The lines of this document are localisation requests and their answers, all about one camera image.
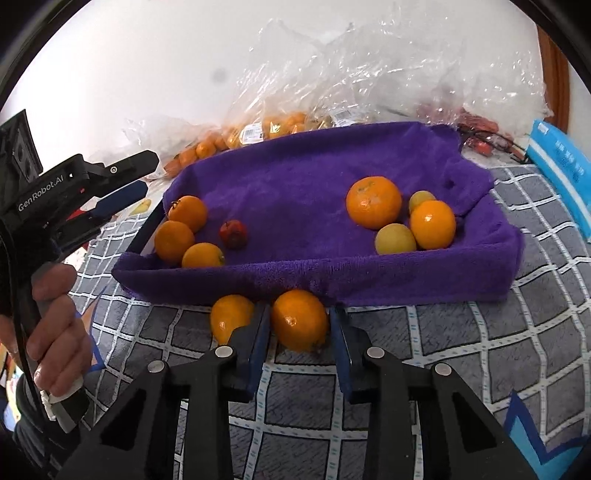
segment yellow-green fruit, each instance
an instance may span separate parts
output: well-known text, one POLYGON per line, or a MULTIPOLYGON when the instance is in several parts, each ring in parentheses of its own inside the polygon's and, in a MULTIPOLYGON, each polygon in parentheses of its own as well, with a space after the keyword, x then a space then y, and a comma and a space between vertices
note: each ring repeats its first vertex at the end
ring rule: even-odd
POLYGON ((415 192, 408 201, 408 213, 412 213, 416 207, 427 200, 436 200, 435 195, 427 190, 419 190, 418 192, 415 192))
POLYGON ((379 255, 414 252, 416 249, 413 233, 401 223, 390 223, 375 236, 375 251, 379 255))

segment finger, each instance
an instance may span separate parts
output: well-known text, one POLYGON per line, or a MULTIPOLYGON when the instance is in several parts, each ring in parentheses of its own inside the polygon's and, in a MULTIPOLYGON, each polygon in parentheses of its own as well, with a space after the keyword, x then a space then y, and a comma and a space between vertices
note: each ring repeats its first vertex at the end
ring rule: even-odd
POLYGON ((0 343, 3 344, 10 354, 16 353, 17 338, 14 335, 14 324, 12 319, 0 315, 0 343))
POLYGON ((58 375, 53 385, 49 388, 49 392, 56 397, 61 397, 68 393, 74 381, 79 376, 88 372, 91 361, 92 343, 90 342, 90 337, 86 335, 86 339, 82 341, 80 349, 58 375))
POLYGON ((33 360, 40 360, 50 345, 74 322, 76 306, 68 295, 51 302, 45 316, 33 330, 27 342, 27 353, 33 360))
POLYGON ((68 293, 76 283, 76 269, 63 263, 55 264, 33 285, 35 301, 53 300, 68 293))
POLYGON ((35 384, 39 389, 47 390, 55 383, 57 377, 80 349, 84 337, 87 336, 83 328, 72 325, 53 342, 35 370, 35 384))

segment blue package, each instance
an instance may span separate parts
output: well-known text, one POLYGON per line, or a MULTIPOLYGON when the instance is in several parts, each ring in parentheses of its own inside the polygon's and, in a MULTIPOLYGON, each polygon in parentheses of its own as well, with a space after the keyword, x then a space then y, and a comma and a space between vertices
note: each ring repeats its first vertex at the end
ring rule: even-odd
POLYGON ((527 154, 562 197, 591 243, 591 163, 558 128, 536 120, 527 154))

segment grid tablecloth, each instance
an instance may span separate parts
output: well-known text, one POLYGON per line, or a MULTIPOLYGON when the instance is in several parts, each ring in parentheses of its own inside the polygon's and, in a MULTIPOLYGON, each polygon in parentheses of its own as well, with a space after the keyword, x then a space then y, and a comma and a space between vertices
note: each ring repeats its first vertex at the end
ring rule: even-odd
MULTIPOLYGON (((534 166, 493 168, 491 194, 525 235, 518 278, 503 303, 351 309, 353 323, 404 361, 449 363, 503 422, 512 390, 551 449, 586 434, 591 413, 591 257, 565 207, 534 166)), ((207 307, 152 305, 126 294, 111 277, 145 216, 106 226, 92 242, 72 296, 79 311, 97 298, 92 333, 106 368, 88 374, 91 427, 118 394, 155 359, 170 365, 216 347, 207 307)), ((183 403, 175 478, 182 477, 183 403)), ((415 421, 414 406, 410 405, 415 421)), ((236 478, 361 479, 367 405, 343 401, 330 346, 320 355, 284 350, 274 338, 250 404, 230 404, 236 478)), ((421 442, 413 429, 415 477, 421 442)))

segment purple towel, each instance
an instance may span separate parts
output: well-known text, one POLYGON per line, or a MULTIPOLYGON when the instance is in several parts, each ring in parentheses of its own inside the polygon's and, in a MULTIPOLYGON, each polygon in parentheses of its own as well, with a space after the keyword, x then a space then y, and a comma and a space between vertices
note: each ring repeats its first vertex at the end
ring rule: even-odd
POLYGON ((488 195, 492 186, 447 127, 375 124, 279 138, 193 164, 164 195, 165 211, 183 195, 207 204, 198 242, 222 246, 221 224, 244 222, 249 244, 225 251, 225 267, 167 268, 154 254, 126 252, 113 276, 139 298, 171 304, 233 293, 272 300, 292 288, 348 306, 499 300, 519 268, 522 238, 488 195), (417 190, 448 203, 459 217, 452 246, 377 255, 375 232, 355 225, 345 207, 351 185, 375 175, 401 190, 400 221, 408 222, 417 190))

